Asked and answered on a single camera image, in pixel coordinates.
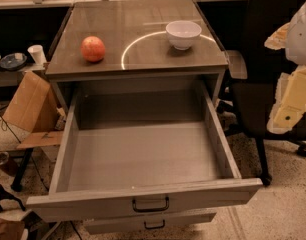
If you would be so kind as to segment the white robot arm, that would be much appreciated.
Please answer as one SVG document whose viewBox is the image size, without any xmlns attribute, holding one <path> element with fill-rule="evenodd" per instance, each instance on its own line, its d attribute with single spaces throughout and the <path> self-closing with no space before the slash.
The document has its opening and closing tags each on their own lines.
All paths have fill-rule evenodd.
<svg viewBox="0 0 306 240">
<path fill-rule="evenodd" d="M 274 134 L 291 131 L 306 113 L 306 2 L 289 23 L 277 29 L 264 43 L 272 50 L 285 50 L 288 61 L 297 67 L 282 73 L 275 92 L 267 130 Z"/>
</svg>

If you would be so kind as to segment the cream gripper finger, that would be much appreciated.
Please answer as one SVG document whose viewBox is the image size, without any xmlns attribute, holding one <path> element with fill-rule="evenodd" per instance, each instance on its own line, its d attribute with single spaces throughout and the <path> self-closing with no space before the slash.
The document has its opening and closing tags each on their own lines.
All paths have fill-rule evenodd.
<svg viewBox="0 0 306 240">
<path fill-rule="evenodd" d="M 267 40 L 264 42 L 264 46 L 272 50 L 284 49 L 286 46 L 288 29 L 289 23 L 279 27 L 271 36 L 267 38 Z"/>
<path fill-rule="evenodd" d="M 267 130 L 274 134 L 291 131 L 305 112 L 306 66 L 298 66 L 291 74 L 282 73 L 278 79 Z"/>
</svg>

